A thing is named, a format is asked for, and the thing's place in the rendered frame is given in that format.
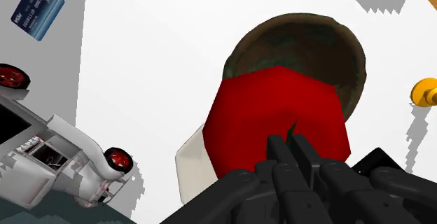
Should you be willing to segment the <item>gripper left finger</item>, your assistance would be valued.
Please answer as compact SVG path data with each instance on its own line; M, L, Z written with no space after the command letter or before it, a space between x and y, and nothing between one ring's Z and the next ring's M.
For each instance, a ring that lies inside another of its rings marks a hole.
M256 171L234 169L160 224L334 224L279 135Z

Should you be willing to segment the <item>blue card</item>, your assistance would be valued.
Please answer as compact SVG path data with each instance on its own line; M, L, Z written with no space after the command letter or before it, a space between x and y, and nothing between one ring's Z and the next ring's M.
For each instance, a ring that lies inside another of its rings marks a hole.
M20 0L11 22L41 41L64 5L64 0Z

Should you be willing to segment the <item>yellow round object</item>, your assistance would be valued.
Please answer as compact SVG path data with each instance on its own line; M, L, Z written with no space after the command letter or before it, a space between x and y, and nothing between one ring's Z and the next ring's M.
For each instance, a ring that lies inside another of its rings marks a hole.
M411 101L419 107L437 106L437 78L417 82L410 93Z

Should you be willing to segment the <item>white toy car red wheels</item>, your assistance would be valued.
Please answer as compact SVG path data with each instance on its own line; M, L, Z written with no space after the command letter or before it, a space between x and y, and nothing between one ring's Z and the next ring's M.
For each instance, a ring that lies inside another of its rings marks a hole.
M21 105L30 82L23 70L0 63L0 199L32 209L56 190L85 208L109 203L109 187L126 184L132 157L102 150L58 115L44 120Z

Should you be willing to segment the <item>brown bowl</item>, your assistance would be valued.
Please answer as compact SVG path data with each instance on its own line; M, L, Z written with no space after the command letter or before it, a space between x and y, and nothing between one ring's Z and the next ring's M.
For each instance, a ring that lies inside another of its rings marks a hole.
M366 82L366 55L358 38L325 15L287 13L254 27L227 58L222 78L278 66L332 85L344 119L354 112Z

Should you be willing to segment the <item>red tomato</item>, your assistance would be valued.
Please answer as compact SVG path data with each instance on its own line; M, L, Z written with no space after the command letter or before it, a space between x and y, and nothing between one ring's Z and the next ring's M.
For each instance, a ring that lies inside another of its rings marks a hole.
M282 66L223 80L202 131L215 174L252 171L270 135L302 134L323 158L350 155L335 88Z

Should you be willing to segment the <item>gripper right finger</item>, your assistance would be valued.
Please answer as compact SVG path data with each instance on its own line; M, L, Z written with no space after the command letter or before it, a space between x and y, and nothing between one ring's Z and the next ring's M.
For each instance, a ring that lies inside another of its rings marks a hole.
M291 153L335 224L437 224L437 183L405 172L381 148L350 167L293 135Z

